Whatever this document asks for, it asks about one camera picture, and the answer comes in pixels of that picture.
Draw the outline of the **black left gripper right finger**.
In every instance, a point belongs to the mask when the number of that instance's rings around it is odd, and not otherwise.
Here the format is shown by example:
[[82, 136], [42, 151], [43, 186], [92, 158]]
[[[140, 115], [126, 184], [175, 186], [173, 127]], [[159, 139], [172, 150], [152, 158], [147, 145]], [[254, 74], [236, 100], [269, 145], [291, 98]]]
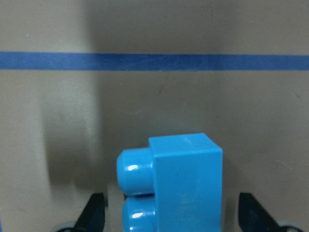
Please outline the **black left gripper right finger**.
[[239, 194], [238, 222], [243, 232], [281, 232], [281, 227], [251, 193]]

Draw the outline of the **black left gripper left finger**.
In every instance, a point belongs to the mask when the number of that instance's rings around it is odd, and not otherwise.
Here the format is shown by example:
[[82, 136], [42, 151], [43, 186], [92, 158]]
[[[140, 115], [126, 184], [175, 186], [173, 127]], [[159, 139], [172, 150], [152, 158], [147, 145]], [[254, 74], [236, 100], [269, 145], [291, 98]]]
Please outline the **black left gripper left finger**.
[[105, 201], [103, 193], [91, 195], [72, 228], [73, 232], [102, 232], [105, 226]]

